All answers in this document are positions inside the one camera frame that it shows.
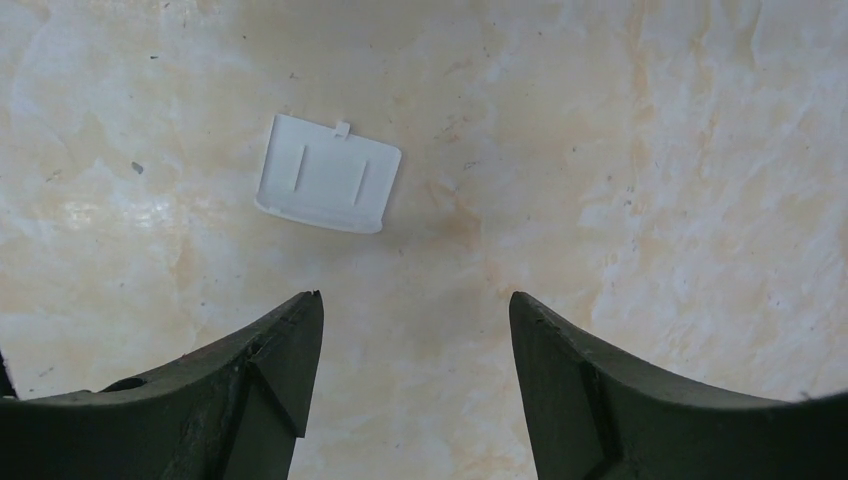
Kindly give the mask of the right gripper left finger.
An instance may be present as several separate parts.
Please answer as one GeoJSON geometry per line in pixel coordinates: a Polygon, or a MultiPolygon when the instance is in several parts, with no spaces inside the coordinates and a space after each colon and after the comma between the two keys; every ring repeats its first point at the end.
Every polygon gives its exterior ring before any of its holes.
{"type": "Polygon", "coordinates": [[[2,385],[5,479],[284,479],[304,437],[324,327],[307,291],[102,391],[22,400],[2,385]]]}

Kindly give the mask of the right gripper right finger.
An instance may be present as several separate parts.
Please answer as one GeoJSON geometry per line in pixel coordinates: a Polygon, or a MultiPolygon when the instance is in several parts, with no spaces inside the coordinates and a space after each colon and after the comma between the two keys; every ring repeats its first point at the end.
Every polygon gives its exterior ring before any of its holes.
{"type": "Polygon", "coordinates": [[[652,365],[534,297],[509,304],[541,479],[843,479],[847,396],[783,402],[652,365]]]}

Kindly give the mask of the white battery cover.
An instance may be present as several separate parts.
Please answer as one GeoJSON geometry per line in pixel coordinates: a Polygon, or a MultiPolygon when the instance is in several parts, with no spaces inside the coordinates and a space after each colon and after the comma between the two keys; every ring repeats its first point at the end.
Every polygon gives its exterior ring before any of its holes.
{"type": "Polygon", "coordinates": [[[402,152],[285,114],[274,116],[255,203],[270,215],[309,226],[375,234],[383,229],[402,152]]]}

